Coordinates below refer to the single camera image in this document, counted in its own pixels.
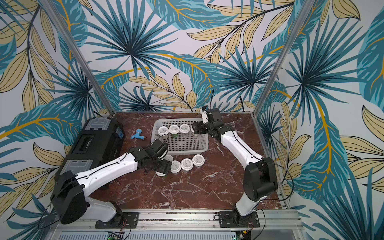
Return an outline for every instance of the plastic cup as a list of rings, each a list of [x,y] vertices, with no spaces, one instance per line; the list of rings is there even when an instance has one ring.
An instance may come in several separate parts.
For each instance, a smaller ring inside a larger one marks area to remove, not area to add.
[[[171,134],[172,137],[176,138],[179,136],[180,128],[178,125],[171,125],[169,127],[169,133]]]
[[[157,131],[157,133],[160,135],[159,137],[160,141],[164,141],[168,138],[169,130],[166,126],[161,126],[159,127],[159,130]]]
[[[193,168],[193,162],[189,158],[184,158],[181,161],[181,170],[185,173],[189,172]]]
[[[193,156],[192,162],[195,165],[195,167],[201,167],[205,163],[205,159],[203,155],[196,154],[195,156]]]
[[[189,131],[190,131],[190,127],[188,126],[188,124],[182,124],[182,125],[180,126],[180,132],[181,132],[181,135],[182,135],[183,137],[187,137]]]
[[[156,175],[159,176],[159,177],[165,177],[166,174],[161,173],[161,172],[156,172]]]
[[[172,162],[173,161],[173,157],[172,157],[172,155],[167,154],[167,155],[164,156],[163,160],[167,160],[169,162]]]
[[[170,172],[177,175],[181,170],[181,164],[179,161],[173,160],[170,167]]]

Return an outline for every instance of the black mounting plate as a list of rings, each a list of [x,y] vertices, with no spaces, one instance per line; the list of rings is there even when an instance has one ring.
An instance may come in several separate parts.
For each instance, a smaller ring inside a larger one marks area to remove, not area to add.
[[[240,223],[240,224],[235,223],[234,220],[236,219],[236,216],[232,211],[218,212],[217,214],[218,214],[218,220],[220,222],[220,228],[246,227],[251,229],[252,227],[260,227],[259,218],[256,212],[253,212],[247,220],[244,220],[243,223]]]
[[[123,216],[125,219],[127,219],[127,224],[125,228],[136,228],[137,221],[139,219],[139,213],[138,212],[123,212]],[[115,222],[102,222],[97,220],[95,228],[96,229],[102,229],[102,228],[118,228],[121,229],[122,223],[116,226]]]

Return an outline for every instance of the white cup lid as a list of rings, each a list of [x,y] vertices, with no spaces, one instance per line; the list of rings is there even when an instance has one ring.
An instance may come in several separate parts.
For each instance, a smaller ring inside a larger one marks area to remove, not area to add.
[[[156,172],[156,175],[159,176],[159,177],[164,177],[165,176],[165,174],[161,173],[161,172]]]
[[[180,132],[181,133],[189,133],[189,129],[190,129],[190,127],[188,126],[188,124],[183,124],[180,126]]]
[[[157,131],[160,136],[168,134],[169,130],[166,126],[159,127],[159,130]]]
[[[196,167],[200,167],[204,164],[205,159],[202,155],[196,154],[195,156],[193,156],[192,162]]]
[[[178,125],[171,125],[171,126],[169,127],[169,133],[170,133],[170,134],[178,134],[179,131],[180,131],[180,129],[179,129],[179,126],[178,126]]]
[[[184,158],[183,161],[181,161],[181,168],[185,171],[189,171],[193,168],[193,162],[189,158]]]
[[[173,161],[173,157],[172,157],[172,155],[167,154],[167,155],[164,156],[163,160],[167,160],[167,161],[172,162]]]
[[[170,166],[170,171],[172,173],[178,173],[181,170],[181,164],[179,161],[173,160],[172,165]]]

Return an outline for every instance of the tropical leaf wallpaper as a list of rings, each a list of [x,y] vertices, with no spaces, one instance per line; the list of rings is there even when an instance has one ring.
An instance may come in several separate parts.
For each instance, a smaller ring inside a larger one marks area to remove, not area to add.
[[[53,0],[116,111],[188,112],[251,111],[303,2]],[[383,238],[383,5],[315,0],[261,103],[313,239]],[[0,29],[0,229],[38,240],[53,175],[107,112],[38,0],[0,0]]]
[[[314,15],[258,122],[310,239],[384,239],[384,2],[317,0]]]

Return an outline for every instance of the metal grille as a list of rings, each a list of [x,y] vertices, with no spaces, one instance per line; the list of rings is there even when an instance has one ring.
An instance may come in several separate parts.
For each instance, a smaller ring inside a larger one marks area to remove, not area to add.
[[[106,240],[108,232],[62,232],[58,240]],[[232,232],[132,231],[126,240],[233,240]]]
[[[151,142],[159,138],[158,130],[161,126],[169,128],[171,125],[181,126],[182,124],[188,124],[190,127],[194,122],[202,121],[201,118],[175,118],[175,119],[159,119],[155,122],[152,130]],[[173,138],[171,134],[168,135],[166,140],[168,143],[168,154],[170,155],[188,155],[188,154],[200,154],[208,150],[208,135],[202,134],[194,136],[192,132],[187,134],[179,133],[176,138]]]

